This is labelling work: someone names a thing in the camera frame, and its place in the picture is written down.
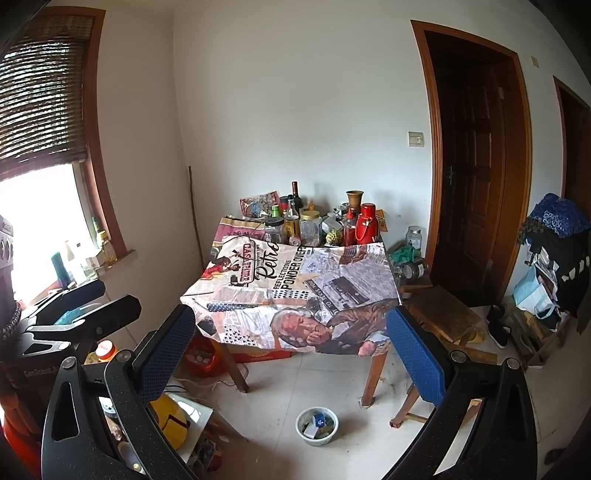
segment roller blind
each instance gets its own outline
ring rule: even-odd
[[[0,181],[87,157],[82,79],[93,18],[35,17],[0,62]]]

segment light switch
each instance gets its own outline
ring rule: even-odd
[[[408,132],[408,146],[409,147],[424,147],[425,136],[423,132]]]

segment door frame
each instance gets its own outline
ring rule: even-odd
[[[429,117],[431,121],[431,145],[433,151],[433,179],[431,183],[431,215],[429,218],[428,227],[428,239],[425,253],[425,260],[429,266],[433,265],[433,259],[435,258],[435,250],[437,246],[437,237],[439,234],[439,223],[441,219],[441,195],[443,192],[443,136],[441,133],[441,112],[439,107],[439,96],[437,94],[437,80],[435,77],[435,70],[433,68],[433,62],[431,61],[431,54],[427,43],[427,37],[425,32],[435,32],[445,35],[449,35],[462,40],[467,40],[491,50],[495,50],[504,54],[512,60],[512,66],[517,75],[517,81],[519,84],[519,96],[520,103],[523,109],[523,142],[524,142],[524,158],[523,164],[520,166],[522,174],[524,176],[523,182],[521,183],[521,191],[518,193],[519,201],[510,201],[507,196],[508,192],[505,188],[503,191],[503,197],[501,202],[501,219],[499,224],[502,223],[503,216],[515,215],[515,208],[518,208],[519,213],[519,224],[525,220],[527,216],[527,209],[530,202],[530,185],[531,185],[531,162],[532,162],[532,140],[531,140],[531,117],[530,117],[530,105],[527,98],[527,90],[525,88],[525,79],[523,77],[523,71],[521,70],[521,63],[516,52],[503,47],[493,41],[487,40],[477,35],[473,35],[462,30],[455,28],[445,27],[443,25],[437,25],[427,22],[421,22],[417,20],[411,20],[414,35],[417,40],[417,47],[421,56],[421,63],[423,64],[423,72],[425,76],[425,84],[427,87],[427,102],[429,105]],[[515,229],[515,240],[517,240],[517,229]],[[514,241],[512,245],[503,245],[499,247],[499,255],[503,255],[506,258],[505,266],[498,267],[498,272],[495,272],[495,276],[500,278],[498,291],[496,292],[495,300],[500,300],[504,295],[504,292],[511,278],[511,274],[515,267],[517,260],[517,254],[519,253],[519,245]]]
[[[591,108],[583,100],[572,88],[567,86],[564,82],[558,80],[555,76],[554,79],[554,87],[556,88],[556,97],[558,99],[558,109],[560,111],[560,128],[562,131],[562,187],[560,189],[560,196],[564,198],[565,190],[566,190],[566,165],[568,162],[566,156],[566,125],[564,124],[564,105],[562,104],[562,95],[560,94],[560,89],[563,89],[566,93],[568,93],[572,98],[574,98],[579,105],[584,107],[588,112],[589,116],[591,116]]]

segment window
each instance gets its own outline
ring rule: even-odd
[[[43,9],[0,61],[0,207],[15,230],[13,286],[30,301],[55,280],[65,240],[93,244],[92,216],[127,251],[100,152],[96,70],[104,11]]]

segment black lid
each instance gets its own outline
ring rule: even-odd
[[[281,226],[285,223],[285,219],[283,217],[268,217],[265,220],[265,225],[267,226]]]

